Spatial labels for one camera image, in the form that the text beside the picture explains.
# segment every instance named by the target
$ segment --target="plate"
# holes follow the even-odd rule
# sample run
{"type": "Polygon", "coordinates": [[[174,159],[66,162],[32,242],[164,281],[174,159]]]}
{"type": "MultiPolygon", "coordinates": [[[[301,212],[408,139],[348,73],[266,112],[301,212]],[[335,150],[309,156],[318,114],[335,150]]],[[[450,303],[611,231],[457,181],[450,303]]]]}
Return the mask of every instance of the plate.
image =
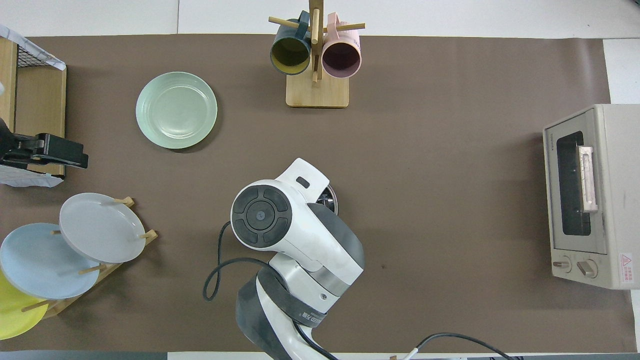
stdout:
{"type": "Polygon", "coordinates": [[[156,145],[183,149],[202,141],[216,123],[218,103],[211,87],[188,72],[167,72],[142,89],[136,118],[156,145]]]}
{"type": "Polygon", "coordinates": [[[18,336],[42,320],[49,308],[48,305],[22,312],[23,307],[42,300],[16,289],[0,271],[0,340],[18,336]]]}
{"type": "Polygon", "coordinates": [[[145,229],[136,214],[112,197],[80,193],[60,209],[60,232],[69,246],[88,259],[117,264],[136,258],[145,248],[145,229]]]}
{"type": "Polygon", "coordinates": [[[98,279],[98,271],[78,271],[98,263],[76,253],[54,224],[29,224],[12,231],[0,246],[0,266],[18,290],[42,299],[67,299],[83,294],[98,279]]]}

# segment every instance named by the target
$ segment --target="oven door handle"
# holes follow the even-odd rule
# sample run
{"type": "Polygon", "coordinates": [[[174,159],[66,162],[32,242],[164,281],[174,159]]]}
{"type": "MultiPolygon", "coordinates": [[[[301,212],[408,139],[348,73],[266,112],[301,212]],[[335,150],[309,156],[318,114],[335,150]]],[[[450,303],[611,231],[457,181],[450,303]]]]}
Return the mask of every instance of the oven door handle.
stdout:
{"type": "Polygon", "coordinates": [[[580,203],[582,212],[595,213],[598,211],[596,203],[595,181],[593,177],[593,147],[578,146],[578,164],[580,167],[580,203]]]}

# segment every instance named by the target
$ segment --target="mug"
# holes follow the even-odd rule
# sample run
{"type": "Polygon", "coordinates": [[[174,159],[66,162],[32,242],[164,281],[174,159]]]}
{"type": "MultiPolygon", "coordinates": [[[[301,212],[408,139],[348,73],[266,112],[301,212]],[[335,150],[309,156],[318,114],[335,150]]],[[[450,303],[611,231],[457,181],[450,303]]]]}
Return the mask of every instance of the mug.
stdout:
{"type": "Polygon", "coordinates": [[[298,28],[280,25],[276,38],[271,46],[271,63],[277,71],[287,75],[303,72],[311,62],[311,35],[309,27],[309,13],[302,11],[297,22],[298,28]]]}
{"type": "Polygon", "coordinates": [[[360,34],[358,30],[338,32],[336,26],[347,25],[341,22],[336,13],[329,14],[322,50],[322,68],[335,78],[350,78],[360,70],[362,54],[360,52],[360,34]]]}

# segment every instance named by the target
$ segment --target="light blue plate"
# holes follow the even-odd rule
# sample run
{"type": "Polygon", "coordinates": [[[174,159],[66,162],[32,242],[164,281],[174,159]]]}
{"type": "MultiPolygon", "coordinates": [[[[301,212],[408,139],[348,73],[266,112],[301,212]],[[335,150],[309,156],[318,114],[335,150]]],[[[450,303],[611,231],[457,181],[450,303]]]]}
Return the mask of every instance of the light blue plate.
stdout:
{"type": "Polygon", "coordinates": [[[29,224],[13,230],[0,246],[4,276],[18,290],[42,299],[67,299],[83,294],[99,271],[78,271],[99,265],[76,253],[54,224],[29,224]]]}
{"type": "Polygon", "coordinates": [[[136,104],[142,133],[167,149],[184,149],[202,141],[217,115],[211,87],[188,72],[167,72],[149,81],[136,104]]]}

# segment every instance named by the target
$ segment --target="white floor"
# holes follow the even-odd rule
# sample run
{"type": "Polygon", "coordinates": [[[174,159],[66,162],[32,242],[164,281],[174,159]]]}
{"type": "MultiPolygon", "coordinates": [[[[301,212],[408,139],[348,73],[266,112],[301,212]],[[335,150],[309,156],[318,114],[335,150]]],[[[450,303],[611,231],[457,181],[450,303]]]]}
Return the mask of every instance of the white floor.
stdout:
{"type": "MultiPolygon", "coordinates": [[[[342,360],[388,360],[391,356],[397,356],[402,359],[406,353],[363,353],[356,354],[352,352],[336,352],[334,356],[342,360]]],[[[539,355],[555,355],[555,354],[538,354],[538,353],[521,353],[508,354],[511,356],[539,356],[539,355]]],[[[495,357],[491,353],[478,354],[447,354],[447,353],[418,353],[412,357],[412,360],[423,359],[449,359],[449,360],[466,360],[468,357],[495,357]]],[[[167,354],[167,360],[271,360],[271,358],[263,352],[170,352],[167,354]]]]}
{"type": "MultiPolygon", "coordinates": [[[[0,0],[0,24],[27,37],[275,33],[269,16],[297,17],[307,5],[305,0],[0,0]]],[[[640,6],[633,0],[326,0],[324,8],[339,11],[341,20],[366,22],[361,35],[604,38],[611,102],[640,103],[640,6]]],[[[640,290],[632,291],[632,300],[640,343],[640,290]]]]}

